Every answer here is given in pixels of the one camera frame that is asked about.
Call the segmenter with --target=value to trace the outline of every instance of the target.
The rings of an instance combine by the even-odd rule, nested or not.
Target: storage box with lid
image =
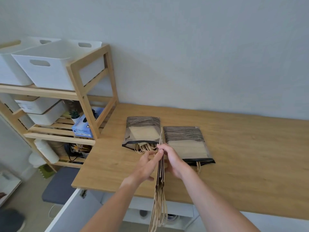
[[[23,86],[32,84],[32,80],[11,54],[58,40],[60,39],[23,37],[19,40],[0,44],[0,83]]]
[[[45,111],[43,114],[28,113],[28,116],[35,124],[52,125],[60,116],[67,111],[67,107],[62,100]]]
[[[26,113],[42,114],[60,99],[28,95],[14,95],[14,100]]]
[[[74,90],[66,64],[101,46],[102,42],[98,41],[60,40],[22,50],[12,56],[37,87]],[[83,85],[99,74],[104,67],[103,56],[83,67],[79,71]]]

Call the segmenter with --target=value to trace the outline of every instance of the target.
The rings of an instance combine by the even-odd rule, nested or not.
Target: striped pattern
[[[176,140],[195,140],[205,142],[199,127],[195,126],[164,126],[165,142]]]
[[[157,126],[160,128],[160,118],[153,116],[129,116],[127,128],[130,126]]]

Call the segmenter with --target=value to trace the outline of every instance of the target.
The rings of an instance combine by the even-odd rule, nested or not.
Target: forearm
[[[118,231],[138,185],[134,179],[126,178],[118,191],[96,212],[81,232]]]
[[[188,165],[182,180],[208,232],[259,231],[244,215],[208,187]]]

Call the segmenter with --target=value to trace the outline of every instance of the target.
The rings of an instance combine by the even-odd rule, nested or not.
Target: potted plant
[[[77,110],[71,110],[69,112],[71,119],[74,121],[74,123],[76,123],[79,119],[79,112]]]

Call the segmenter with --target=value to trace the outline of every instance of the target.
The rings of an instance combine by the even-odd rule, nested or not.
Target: wooden table
[[[160,117],[162,126],[199,126],[216,164],[200,177],[240,211],[309,219],[309,121],[119,104],[72,186],[115,192],[140,155],[122,147],[128,116]],[[135,195],[153,198],[146,181]],[[168,201],[192,203],[166,174]]]

